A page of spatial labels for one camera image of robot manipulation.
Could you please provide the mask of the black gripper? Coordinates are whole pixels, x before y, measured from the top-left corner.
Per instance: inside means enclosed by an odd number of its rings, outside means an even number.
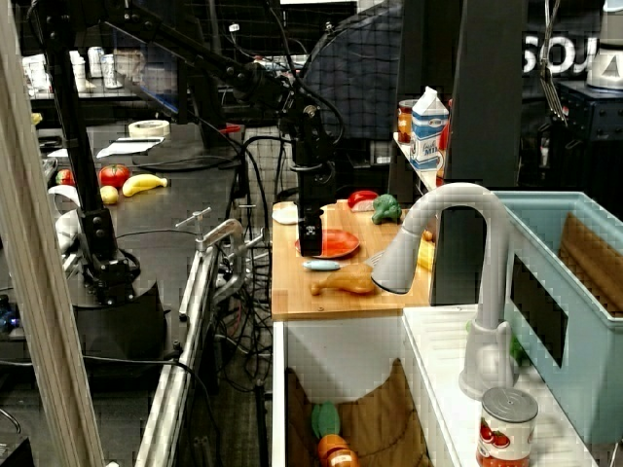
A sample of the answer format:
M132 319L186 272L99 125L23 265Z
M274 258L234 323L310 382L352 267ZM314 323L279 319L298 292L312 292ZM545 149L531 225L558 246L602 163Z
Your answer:
M298 215L303 218L298 225L299 250L303 257L315 257L322 253L322 222L317 216L320 209L337 200L336 170L333 162L314 166L292 164L290 169L298 180Z

